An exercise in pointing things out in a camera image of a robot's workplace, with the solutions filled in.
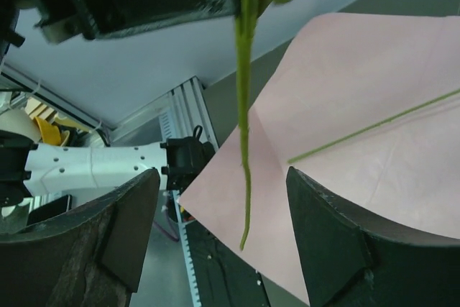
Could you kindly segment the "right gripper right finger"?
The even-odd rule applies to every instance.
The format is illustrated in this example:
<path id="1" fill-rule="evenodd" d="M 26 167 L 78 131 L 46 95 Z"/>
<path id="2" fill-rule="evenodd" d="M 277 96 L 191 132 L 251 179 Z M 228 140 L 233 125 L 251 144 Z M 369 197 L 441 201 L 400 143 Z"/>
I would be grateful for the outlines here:
<path id="1" fill-rule="evenodd" d="M 375 214 L 296 168 L 286 177 L 311 306 L 458 306 L 459 240 Z"/>

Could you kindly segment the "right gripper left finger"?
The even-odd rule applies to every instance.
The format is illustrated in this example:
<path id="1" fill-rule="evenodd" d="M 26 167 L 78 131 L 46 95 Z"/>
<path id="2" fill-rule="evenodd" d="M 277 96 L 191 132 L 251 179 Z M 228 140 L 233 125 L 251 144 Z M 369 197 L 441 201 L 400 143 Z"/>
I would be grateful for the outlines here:
<path id="1" fill-rule="evenodd" d="M 151 168 L 73 210 L 1 235 L 1 305 L 128 306 L 159 187 Z"/>

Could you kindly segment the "pink wrapping paper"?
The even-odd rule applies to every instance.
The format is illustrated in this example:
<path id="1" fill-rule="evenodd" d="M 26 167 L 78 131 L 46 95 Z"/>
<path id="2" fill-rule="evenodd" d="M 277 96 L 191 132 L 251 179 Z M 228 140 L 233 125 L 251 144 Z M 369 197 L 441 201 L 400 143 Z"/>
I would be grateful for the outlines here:
<path id="1" fill-rule="evenodd" d="M 303 302 L 287 161 L 459 89 L 459 18 L 324 14 L 289 45 L 249 112 L 251 229 L 234 130 L 179 202 Z M 459 94 L 294 163 L 334 193 L 425 232 L 459 236 Z"/>

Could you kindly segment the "brown flower stem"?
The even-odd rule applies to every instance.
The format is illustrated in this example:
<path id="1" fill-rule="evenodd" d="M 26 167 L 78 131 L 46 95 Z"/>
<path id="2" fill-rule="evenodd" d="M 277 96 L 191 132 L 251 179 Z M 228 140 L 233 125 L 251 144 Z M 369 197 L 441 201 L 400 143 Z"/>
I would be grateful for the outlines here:
<path id="1" fill-rule="evenodd" d="M 284 5 L 292 0 L 236 0 L 234 37 L 236 45 L 236 100 L 241 166 L 245 179 L 244 230 L 239 249 L 247 241 L 251 221 L 252 176 L 249 164 L 249 89 L 252 46 L 259 18 L 269 5 Z"/>

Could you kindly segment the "peach pink flower stem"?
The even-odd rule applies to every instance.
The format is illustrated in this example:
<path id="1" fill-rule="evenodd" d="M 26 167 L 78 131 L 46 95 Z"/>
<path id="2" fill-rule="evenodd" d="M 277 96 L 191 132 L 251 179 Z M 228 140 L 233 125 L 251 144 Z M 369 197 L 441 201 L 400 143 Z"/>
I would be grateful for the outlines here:
<path id="1" fill-rule="evenodd" d="M 338 138 L 338 139 L 336 139 L 336 140 L 334 140 L 332 142 L 328 142 L 328 143 L 326 143 L 324 145 L 321 145 L 320 147 L 317 147 L 317 148 L 315 148 L 313 150 L 304 152 L 301 155 L 297 155 L 295 157 L 292 157 L 287 161 L 287 163 L 291 164 L 291 165 L 294 164 L 294 163 L 297 163 L 297 162 L 299 162 L 301 160 L 306 159 L 307 157 L 310 157 L 310 156 L 312 156 L 312 155 L 314 155 L 314 154 L 316 154 L 318 152 L 321 152 L 321 151 L 326 150 L 326 149 L 328 149 L 330 147 L 333 147 L 333 146 L 338 145 L 338 144 L 340 144 L 342 142 L 345 142 L 345 141 L 347 141 L 347 140 L 349 140 L 351 138 L 354 138 L 354 137 L 357 137 L 357 136 L 359 136 L 361 134 L 364 134 L 366 132 L 372 131 L 372 130 L 374 130 L 374 129 L 378 128 L 378 127 L 381 127 L 381 126 L 383 126 L 385 124 L 389 124 L 390 122 L 393 122 L 394 120 L 397 120 L 397 119 L 399 119 L 401 117 L 404 117 L 404 116 L 406 116 L 408 114 L 411 114 L 413 112 L 420 111 L 421 109 L 423 109 L 425 107 L 429 107 L 429 106 L 432 106 L 434 104 L 437 104 L 438 102 L 444 101 L 444 100 L 446 100 L 448 98 L 451 98 L 452 96 L 456 96 L 456 95 L 459 94 L 459 92 L 460 92 L 460 90 L 456 89 L 456 90 L 450 91 L 448 93 L 445 93 L 443 95 L 440 95 L 440 96 L 438 96 L 436 98 L 433 98 L 433 99 L 431 99 L 429 101 L 426 101 L 426 102 L 424 102 L 422 104 L 418 104 L 417 106 L 414 106 L 414 107 L 411 107 L 409 109 L 406 109 L 406 110 L 404 110 L 404 111 L 402 111 L 402 112 L 400 112 L 398 114 L 395 114 L 395 115 L 390 116 L 390 117 L 388 117 L 386 119 L 378 121 L 378 122 L 376 122 L 376 123 L 374 123 L 372 125 L 369 125 L 368 127 L 365 127 L 365 128 L 362 128 L 362 129 L 360 129 L 358 131 L 352 132 L 351 134 L 348 134 L 348 135 L 346 135 L 344 137 Z"/>

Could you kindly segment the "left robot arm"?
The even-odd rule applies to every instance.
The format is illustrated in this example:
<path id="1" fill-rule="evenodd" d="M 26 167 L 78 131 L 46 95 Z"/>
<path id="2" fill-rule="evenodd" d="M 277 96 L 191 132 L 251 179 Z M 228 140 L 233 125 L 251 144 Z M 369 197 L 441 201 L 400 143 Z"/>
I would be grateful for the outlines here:
<path id="1" fill-rule="evenodd" d="M 231 16 L 237 0 L 1 0 L 1 50 L 20 47 L 19 11 L 40 13 L 38 27 L 49 43 L 82 36 L 113 40 L 188 22 Z M 77 188 L 113 188 L 150 168 L 166 190 L 178 174 L 160 142 L 133 147 L 60 147 L 1 133 L 1 205 Z"/>

